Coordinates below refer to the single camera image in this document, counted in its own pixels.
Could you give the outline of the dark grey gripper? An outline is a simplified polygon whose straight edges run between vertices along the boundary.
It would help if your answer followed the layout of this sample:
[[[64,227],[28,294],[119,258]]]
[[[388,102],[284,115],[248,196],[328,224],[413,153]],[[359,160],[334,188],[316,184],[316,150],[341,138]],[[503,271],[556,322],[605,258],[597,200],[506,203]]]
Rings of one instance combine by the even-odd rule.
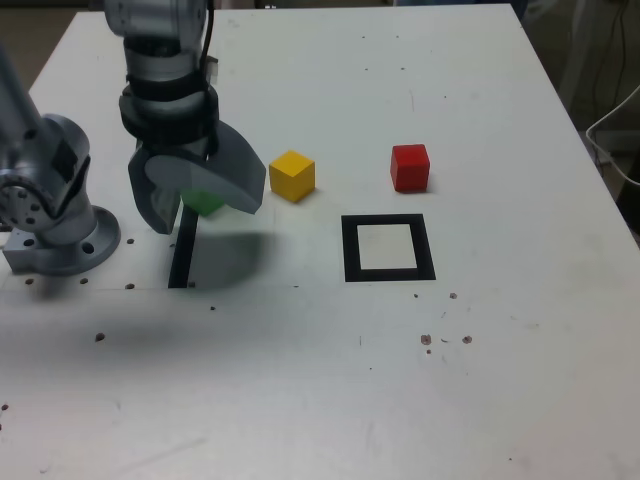
[[[223,205],[256,213],[266,176],[251,145],[222,121],[215,134],[191,143],[165,145],[137,138],[128,172],[140,215],[162,235],[173,231],[181,200],[200,215]]]

